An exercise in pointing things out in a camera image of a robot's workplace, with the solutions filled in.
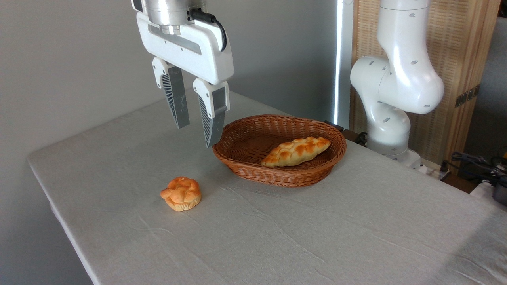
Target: silver metal cylinder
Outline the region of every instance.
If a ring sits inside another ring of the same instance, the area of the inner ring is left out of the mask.
[[[179,34],[179,26],[193,23],[187,12],[198,8],[206,12],[206,0],[146,0],[148,19],[166,34]]]

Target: round bun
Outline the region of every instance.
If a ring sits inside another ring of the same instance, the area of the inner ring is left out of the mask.
[[[188,177],[180,176],[174,178],[167,188],[160,192],[160,197],[173,210],[181,212],[190,210],[201,201],[199,183]]]

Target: light strip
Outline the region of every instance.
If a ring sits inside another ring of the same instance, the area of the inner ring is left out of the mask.
[[[337,3],[337,27],[336,27],[336,72],[335,72],[335,116],[333,123],[338,124],[340,69],[342,56],[342,30],[343,30],[343,1]]]

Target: wooden panel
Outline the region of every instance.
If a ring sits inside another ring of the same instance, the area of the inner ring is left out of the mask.
[[[421,157],[440,164],[448,150],[465,140],[470,118],[463,112],[473,110],[473,101],[455,110],[456,98],[479,84],[492,35],[487,18],[499,0],[433,0],[426,37],[428,54],[444,82],[444,98],[430,114],[408,114],[412,127],[409,147]],[[384,55],[377,41],[380,0],[355,3],[354,60],[365,55]],[[359,96],[351,98],[351,129],[366,131],[367,121]]]
[[[481,2],[479,6],[481,10],[478,11],[478,13],[481,14],[483,20],[476,23],[477,32],[474,36],[475,49],[471,54],[467,54],[467,57],[464,59],[465,62],[470,63],[466,75],[461,81],[461,83],[464,84],[465,90],[476,86],[481,81],[496,23],[498,5],[499,1],[494,0]],[[456,114],[453,114],[453,122],[451,124],[450,136],[445,147],[444,159],[449,160],[451,154],[455,151],[464,151],[475,102],[476,99],[474,98],[453,110],[453,113]]]

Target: woven rattan panel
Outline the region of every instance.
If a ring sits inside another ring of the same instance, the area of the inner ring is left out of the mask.
[[[444,98],[427,115],[408,114],[411,121],[409,147],[421,157],[439,163],[444,155],[447,132],[452,117],[451,105],[458,95],[462,55],[466,50],[470,23],[467,21],[471,6],[469,0],[433,0],[430,7],[426,37],[430,60],[444,81]],[[357,0],[355,8],[354,61],[365,55],[383,55],[377,41],[379,0]],[[351,100],[352,130],[367,130],[363,104],[357,93]]]

